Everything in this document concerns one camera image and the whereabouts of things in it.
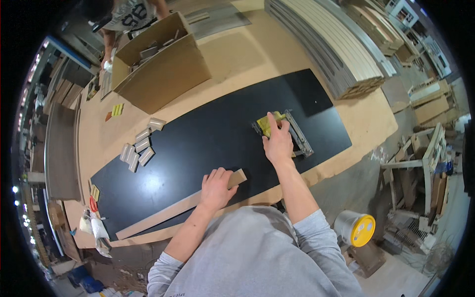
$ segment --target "black cap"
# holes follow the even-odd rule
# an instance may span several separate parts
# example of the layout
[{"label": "black cap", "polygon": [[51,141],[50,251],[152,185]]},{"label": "black cap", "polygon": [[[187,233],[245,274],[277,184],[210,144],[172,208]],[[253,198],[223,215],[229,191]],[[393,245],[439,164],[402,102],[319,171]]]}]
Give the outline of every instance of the black cap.
[{"label": "black cap", "polygon": [[110,15],[114,0],[82,0],[81,14],[91,22],[98,22]]}]

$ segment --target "white bucket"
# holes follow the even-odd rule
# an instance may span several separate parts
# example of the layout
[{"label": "white bucket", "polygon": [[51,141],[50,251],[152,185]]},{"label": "white bucket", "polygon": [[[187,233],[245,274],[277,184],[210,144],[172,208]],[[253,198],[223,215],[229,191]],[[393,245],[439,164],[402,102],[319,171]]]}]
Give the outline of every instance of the white bucket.
[{"label": "white bucket", "polygon": [[365,213],[344,210],[336,217],[333,230],[346,244],[362,247],[373,236],[375,220]]}]

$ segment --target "sleeve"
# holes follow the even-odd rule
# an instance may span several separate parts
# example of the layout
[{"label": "sleeve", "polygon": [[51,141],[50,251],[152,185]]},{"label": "sleeve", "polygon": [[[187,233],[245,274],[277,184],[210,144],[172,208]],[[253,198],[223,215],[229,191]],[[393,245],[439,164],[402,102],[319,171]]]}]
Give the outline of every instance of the sleeve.
[{"label": "sleeve", "polygon": [[183,262],[163,252],[152,268],[150,268],[148,274],[149,283],[147,285],[148,296],[164,296],[171,282],[182,267]]},{"label": "sleeve", "polygon": [[300,250],[309,255],[341,296],[364,296],[355,276],[346,266],[335,232],[322,210],[294,224]]}]

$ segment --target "open cardboard box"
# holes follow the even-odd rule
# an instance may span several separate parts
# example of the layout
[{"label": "open cardboard box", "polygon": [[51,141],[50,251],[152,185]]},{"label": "open cardboard box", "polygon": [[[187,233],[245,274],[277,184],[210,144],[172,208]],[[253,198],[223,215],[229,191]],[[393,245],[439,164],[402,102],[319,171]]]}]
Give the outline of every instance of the open cardboard box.
[{"label": "open cardboard box", "polygon": [[[140,60],[141,51],[155,41],[161,46],[174,38],[177,30],[175,41],[129,74],[129,68]],[[195,38],[179,12],[132,39],[115,54],[112,64],[112,90],[150,115],[210,78]]]}]

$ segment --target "wooden workbench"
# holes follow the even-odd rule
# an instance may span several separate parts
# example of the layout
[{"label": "wooden workbench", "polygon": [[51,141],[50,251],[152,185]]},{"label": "wooden workbench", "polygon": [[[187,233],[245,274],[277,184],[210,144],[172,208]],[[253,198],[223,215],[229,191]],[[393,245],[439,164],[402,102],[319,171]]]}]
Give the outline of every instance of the wooden workbench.
[{"label": "wooden workbench", "polygon": [[[325,87],[327,94],[330,94],[323,84],[321,74],[290,34],[263,10],[247,11],[254,8],[248,6],[245,1],[235,1],[233,4],[252,24],[198,40],[198,46],[211,71],[212,79],[176,98],[153,115],[148,115],[132,106],[115,93],[108,95],[102,102],[98,96],[88,102],[82,100],[79,123],[79,163],[85,201],[89,201],[87,179],[119,155],[124,143],[133,144],[135,135],[146,127],[150,117],[170,122],[225,94],[266,79],[307,68],[313,71]],[[302,177],[309,187],[353,166],[398,128],[381,89],[363,99],[334,101],[331,96],[330,98],[340,114],[353,145],[304,172]],[[123,114],[105,122],[107,112],[112,110],[113,105],[119,103],[124,103]],[[222,209],[217,215],[244,205],[270,205],[279,201],[281,197],[282,193],[278,185],[241,203]],[[77,201],[65,201],[64,205],[71,229],[78,227],[79,219],[86,206]],[[179,227],[177,225],[129,239],[113,241],[111,246],[163,240],[172,237]],[[90,234],[78,230],[74,238],[80,249],[95,247],[94,237]]]}]

